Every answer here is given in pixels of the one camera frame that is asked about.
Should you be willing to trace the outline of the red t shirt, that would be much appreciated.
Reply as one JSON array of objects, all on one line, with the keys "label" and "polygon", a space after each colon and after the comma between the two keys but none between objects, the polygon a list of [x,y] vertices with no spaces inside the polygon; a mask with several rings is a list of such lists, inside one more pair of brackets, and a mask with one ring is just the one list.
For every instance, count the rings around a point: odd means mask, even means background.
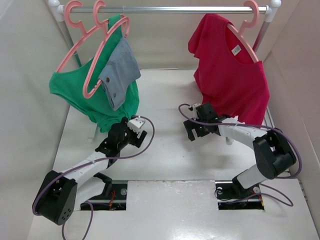
[{"label": "red t shirt", "polygon": [[202,102],[211,103],[219,115],[260,125],[270,98],[263,63],[253,62],[230,25],[214,13],[201,19],[188,42],[188,51],[198,59],[194,79]]}]

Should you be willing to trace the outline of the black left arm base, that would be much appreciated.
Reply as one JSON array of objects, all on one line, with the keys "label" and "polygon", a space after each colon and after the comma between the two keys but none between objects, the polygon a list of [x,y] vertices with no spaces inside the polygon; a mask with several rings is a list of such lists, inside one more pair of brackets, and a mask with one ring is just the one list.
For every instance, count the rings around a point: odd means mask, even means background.
[{"label": "black left arm base", "polygon": [[127,208],[128,181],[113,180],[97,173],[77,190],[75,210],[125,211]]}]

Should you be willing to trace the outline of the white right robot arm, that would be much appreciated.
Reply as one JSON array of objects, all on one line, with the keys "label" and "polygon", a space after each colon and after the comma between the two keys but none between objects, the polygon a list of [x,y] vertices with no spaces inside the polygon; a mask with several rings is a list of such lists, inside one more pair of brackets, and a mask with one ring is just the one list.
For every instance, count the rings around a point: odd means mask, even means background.
[{"label": "white right robot arm", "polygon": [[253,150],[255,164],[232,179],[231,191],[235,196],[243,197],[250,188],[266,180],[279,178],[295,164],[298,164],[299,170],[302,169],[297,147],[281,130],[218,115],[210,103],[180,106],[187,107],[192,113],[192,117],[187,117],[183,123],[190,141],[216,134]]}]

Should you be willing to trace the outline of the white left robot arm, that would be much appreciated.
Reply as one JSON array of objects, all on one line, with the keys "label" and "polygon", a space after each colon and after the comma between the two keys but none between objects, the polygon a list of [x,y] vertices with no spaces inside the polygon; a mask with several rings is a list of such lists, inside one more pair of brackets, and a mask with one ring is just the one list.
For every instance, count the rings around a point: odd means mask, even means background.
[{"label": "white left robot arm", "polygon": [[92,177],[101,177],[101,171],[122,160],[121,151],[126,146],[141,147],[148,134],[143,130],[147,121],[144,116],[123,117],[111,126],[107,138],[85,160],[63,172],[48,172],[33,201],[33,214],[63,225],[74,211],[80,186]]}]

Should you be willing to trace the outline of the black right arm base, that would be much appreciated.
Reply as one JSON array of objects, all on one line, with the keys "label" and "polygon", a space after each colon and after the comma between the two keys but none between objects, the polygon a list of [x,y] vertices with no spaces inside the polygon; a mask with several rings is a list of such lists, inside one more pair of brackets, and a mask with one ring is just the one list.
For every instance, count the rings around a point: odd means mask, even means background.
[{"label": "black right arm base", "polygon": [[219,210],[264,210],[259,184],[243,188],[236,180],[216,180],[214,196]]}]

